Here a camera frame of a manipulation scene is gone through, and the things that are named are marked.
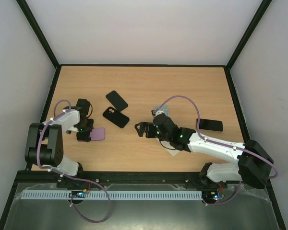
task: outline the gray floor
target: gray floor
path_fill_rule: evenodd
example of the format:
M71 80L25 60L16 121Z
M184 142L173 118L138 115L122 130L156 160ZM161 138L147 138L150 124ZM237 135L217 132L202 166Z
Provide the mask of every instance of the gray floor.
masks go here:
M18 192L28 187L21 184ZM171 186L113 185L113 190L171 190ZM225 190L230 196L231 190ZM101 219L107 201L85 200L78 209ZM271 203L263 191L242 191L223 206L206 207L201 201L113 201L111 217L100 224L81 219L65 200L14 200L6 230L277 230Z

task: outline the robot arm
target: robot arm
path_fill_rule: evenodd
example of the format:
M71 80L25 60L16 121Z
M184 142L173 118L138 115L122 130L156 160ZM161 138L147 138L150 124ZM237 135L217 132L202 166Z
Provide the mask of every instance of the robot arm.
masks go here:
M211 138L206 135L203 135L204 139L202 139L194 129L179 128L162 111L156 113L152 123L140 122L135 125L135 128L140 137L145 132L147 138L158 138L161 142L168 142L175 149L168 149L172 155L176 155L178 153L177 150L184 150L205 153L228 162L225 164L207 163L200 173L200 179L203 184L220 181L244 181L254 188L265 188L271 166L237 149L239 147L250 150L273 163L271 157L256 141L249 140L247 143L235 143ZM208 142L206 141L207 139L214 140L220 144ZM222 144L234 147L229 148L222 146Z
M63 110L61 116L51 118L52 121L47 127L44 139L48 139L47 144L41 144L40 163L42 167L49 170L55 169L62 174L76 176L82 171L80 163L70 160L64 156L63 133L77 132L77 139L80 141L90 141L90 132L93 129L93 119L87 119L91 104L86 99L79 99L76 106ZM41 130L49 121L43 123L32 123L29 127L27 144L25 149L25 160L27 163L37 164L36 154Z

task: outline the black metal frame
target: black metal frame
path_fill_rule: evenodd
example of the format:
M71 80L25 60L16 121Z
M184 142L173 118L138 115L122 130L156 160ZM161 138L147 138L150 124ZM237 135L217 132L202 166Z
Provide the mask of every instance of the black metal frame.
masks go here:
M246 45L247 41L251 37L253 31L255 30L257 24L259 23L260 19L264 15L265 11L267 10L269 4L272 0L263 0L261 5L259 6L256 14L254 15L252 21L250 22L247 30L245 31L243 37L241 38L237 48L235 49L232 57L230 58L228 64L226 66L224 65L141 65L141 64L62 64L60 65L52 52L45 36L43 35L36 19L34 18L28 4L25 0L16 0L21 7L22 11L24 12L24 15L26 16L27 20L29 21L30 25L32 26L32 29L34 30L35 34L37 35L40 43L42 44L43 48L45 49L45 52L49 56L49 59L51 60L52 64L56 68L52 85L49 90L49 94L46 100L46 104L44 106L44 110L41 116L41 122L46 119L46 116L49 111L49 107L51 104L51 100L56 88L56 84L58 81L58 77L60 75L60 70L62 66L133 66L133 67L221 67L224 68L224 72L227 78L230 94L233 100L233 104L236 110L237 118L239 121L241 133L243 136L243 140L246 142L250 139L249 132L246 127L244 115L238 100L237 92L230 74L230 69L234 65L235 61L237 60L239 54L243 50L244 46ZM4 228L5 222L7 220L8 213L10 211L13 198L15 196L16 188L19 183L57 183L58 182L58 176L53 173L48 172L39 172L39 171L31 171L32 165L28 164L26 166L26 169L24 171L19 171L16 175L16 178L14 180L14 183L11 188L10 195L8 197L6 206L4 208L1 220L0 220L0 230ZM198 172L85 172L86 176L88 178L94 179L98 178L103 185L107 185L107 180L113 181L116 183L141 183L141 184L182 184L185 187L196 187L199 190L205 191L207 188L200 187L195 181L194 178L198 176ZM276 215L276 219L278 222L279 227L282 230L285 230L285 224L282 218L282 215L280 213L276 197L271 185L271 182L268 181L267 183L267 191L270 197L270 200L272 201L272 206Z

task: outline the white wall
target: white wall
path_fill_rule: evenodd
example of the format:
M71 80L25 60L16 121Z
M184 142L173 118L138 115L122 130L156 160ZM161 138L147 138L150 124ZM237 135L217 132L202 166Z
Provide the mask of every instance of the white wall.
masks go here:
M59 63L225 65L261 0L27 0Z
M232 69L251 138L273 157L288 229L288 0L272 1Z
M0 217L54 68L15 0L0 0Z

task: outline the wooden tabletop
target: wooden tabletop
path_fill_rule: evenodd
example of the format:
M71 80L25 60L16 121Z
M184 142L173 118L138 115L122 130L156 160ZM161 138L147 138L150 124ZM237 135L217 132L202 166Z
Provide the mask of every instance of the wooden tabletop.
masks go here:
M119 128L102 114L111 103L106 94L116 90L128 103L122 111L130 118ZM85 98L93 105L94 127L106 129L106 139L78 142L75 133L63 136L64 154L80 162L85 171L197 172L207 162L223 160L201 153L181 152L171 156L155 139L140 138L134 125L152 122L151 110L173 95L184 95L197 104L201 118L221 120L221 133L206 135L243 141L223 68L199 67L81 67L63 66L53 95L48 119L61 99L75 105ZM65 107L62 103L58 112ZM179 127L195 128L196 111L182 98L167 103L169 116Z

